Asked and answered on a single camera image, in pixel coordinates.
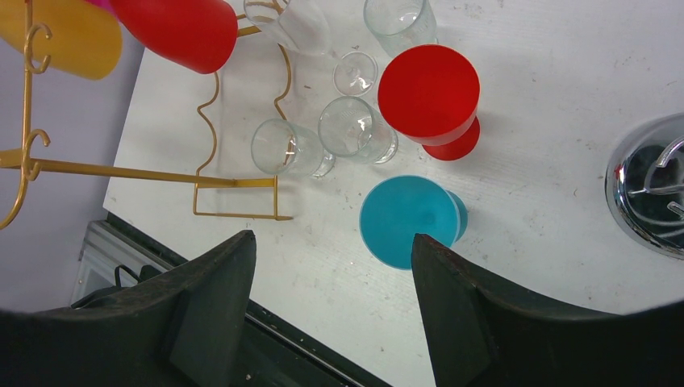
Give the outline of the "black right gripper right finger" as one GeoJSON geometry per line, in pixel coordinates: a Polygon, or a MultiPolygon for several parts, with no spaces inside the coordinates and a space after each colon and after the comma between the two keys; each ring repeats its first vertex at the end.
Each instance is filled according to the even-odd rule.
{"type": "Polygon", "coordinates": [[[683,304],[610,314],[534,292],[415,236],[412,274],[438,386],[680,386],[683,304]]]}

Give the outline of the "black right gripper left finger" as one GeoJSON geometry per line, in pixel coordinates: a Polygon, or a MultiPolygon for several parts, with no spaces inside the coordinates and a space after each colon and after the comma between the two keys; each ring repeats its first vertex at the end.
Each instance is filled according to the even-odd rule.
{"type": "Polygon", "coordinates": [[[256,267],[243,230],[165,273],[90,302],[1,313],[4,386],[227,386],[256,267]]]}

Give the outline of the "cyan plastic wine glass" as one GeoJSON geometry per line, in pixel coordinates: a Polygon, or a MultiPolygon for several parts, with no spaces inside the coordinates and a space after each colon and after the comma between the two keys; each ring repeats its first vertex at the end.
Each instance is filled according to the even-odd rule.
{"type": "Polygon", "coordinates": [[[403,175],[371,189],[359,215],[361,238],[382,263],[410,270],[413,240],[425,234],[450,247],[469,222],[464,202],[426,177],[403,175]]]}

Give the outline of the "clear glass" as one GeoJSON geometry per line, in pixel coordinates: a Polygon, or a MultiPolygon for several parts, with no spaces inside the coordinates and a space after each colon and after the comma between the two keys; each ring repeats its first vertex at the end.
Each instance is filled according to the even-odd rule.
{"type": "Polygon", "coordinates": [[[437,44],[436,17],[428,0],[366,0],[365,25],[389,57],[437,44]]]}
{"type": "Polygon", "coordinates": [[[359,97],[343,96],[329,102],[317,131],[328,152],[358,164],[384,164],[398,151],[396,131],[359,97]]]}
{"type": "Polygon", "coordinates": [[[284,119],[264,121],[255,130],[250,148],[255,166],[275,176],[323,177],[336,162],[316,133],[284,119]]]}

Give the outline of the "gold wire glass rack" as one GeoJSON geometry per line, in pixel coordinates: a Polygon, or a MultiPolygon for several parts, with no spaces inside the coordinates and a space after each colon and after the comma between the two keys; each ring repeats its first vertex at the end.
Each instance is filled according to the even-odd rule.
{"type": "MultiPolygon", "coordinates": [[[[200,160],[189,159],[186,155],[187,146],[181,137],[173,137],[173,132],[178,131],[181,126],[181,111],[171,111],[161,116],[153,123],[153,126],[160,132],[159,137],[141,143],[142,149],[149,152],[151,160],[173,166],[173,172],[83,164],[40,159],[32,156],[31,147],[36,139],[41,140],[44,145],[51,143],[44,130],[34,128],[31,125],[32,80],[34,76],[50,69],[49,63],[51,61],[49,56],[45,56],[41,62],[32,59],[32,40],[38,30],[44,31],[48,40],[52,37],[47,25],[33,23],[32,2],[4,1],[1,4],[1,39],[21,55],[24,73],[22,141],[18,147],[4,150],[1,153],[1,166],[5,169],[19,171],[17,196],[9,213],[1,221],[3,227],[9,226],[14,221],[22,208],[30,183],[43,172],[180,182],[192,185],[194,192],[202,189],[271,189],[277,191],[278,179],[276,177],[229,178],[205,175],[203,173],[205,163],[200,160]]],[[[238,19],[237,39],[259,32],[257,27],[240,27],[240,15],[236,15],[238,19]]],[[[221,93],[219,87],[222,81],[220,74],[222,67],[213,73],[196,73],[157,55],[147,48],[143,55],[141,67],[148,70],[152,75],[158,76],[160,83],[171,89],[179,89],[182,78],[189,73],[195,73],[197,76],[207,77],[213,81],[215,86],[213,98],[218,98],[221,93]]]]}

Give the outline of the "orange plastic wine glass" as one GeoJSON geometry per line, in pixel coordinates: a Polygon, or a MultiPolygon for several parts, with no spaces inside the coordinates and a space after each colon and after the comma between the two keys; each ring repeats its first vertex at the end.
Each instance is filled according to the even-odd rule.
{"type": "Polygon", "coordinates": [[[49,56],[50,69],[90,80],[108,76],[117,66],[123,37],[117,18],[87,1],[33,1],[34,24],[48,26],[52,37],[38,30],[32,40],[32,59],[49,56]]]}

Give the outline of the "clear champagne flute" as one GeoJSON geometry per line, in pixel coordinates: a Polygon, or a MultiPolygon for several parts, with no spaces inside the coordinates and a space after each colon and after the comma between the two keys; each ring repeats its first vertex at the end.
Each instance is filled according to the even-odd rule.
{"type": "Polygon", "coordinates": [[[247,19],[284,48],[305,56],[336,61],[333,83],[344,96],[360,97],[378,78],[377,62],[363,52],[336,53],[332,30],[314,1],[244,1],[247,19]]]}

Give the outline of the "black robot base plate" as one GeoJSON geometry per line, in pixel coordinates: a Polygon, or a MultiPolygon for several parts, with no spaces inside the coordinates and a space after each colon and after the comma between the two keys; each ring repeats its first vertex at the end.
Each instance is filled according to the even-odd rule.
{"type": "MultiPolygon", "coordinates": [[[[70,302],[80,306],[93,292],[137,285],[187,260],[109,214],[87,225],[78,261],[70,302]]],[[[232,386],[386,385],[255,301],[246,309],[234,371],[232,386]]]]}

